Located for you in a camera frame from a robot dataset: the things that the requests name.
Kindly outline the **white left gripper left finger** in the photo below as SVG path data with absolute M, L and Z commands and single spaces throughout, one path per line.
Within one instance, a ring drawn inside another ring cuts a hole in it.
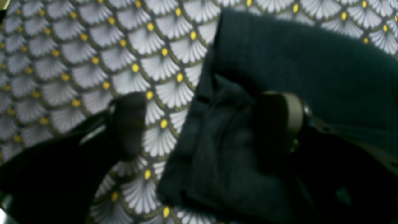
M 83 224 L 108 171 L 141 150 L 146 97 L 132 92 L 1 165 L 2 224 Z

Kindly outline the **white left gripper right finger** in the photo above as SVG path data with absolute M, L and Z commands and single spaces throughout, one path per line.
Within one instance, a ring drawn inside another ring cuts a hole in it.
M 257 98 L 258 149 L 267 171 L 290 174 L 318 224 L 396 224 L 397 159 L 344 136 L 295 94 Z

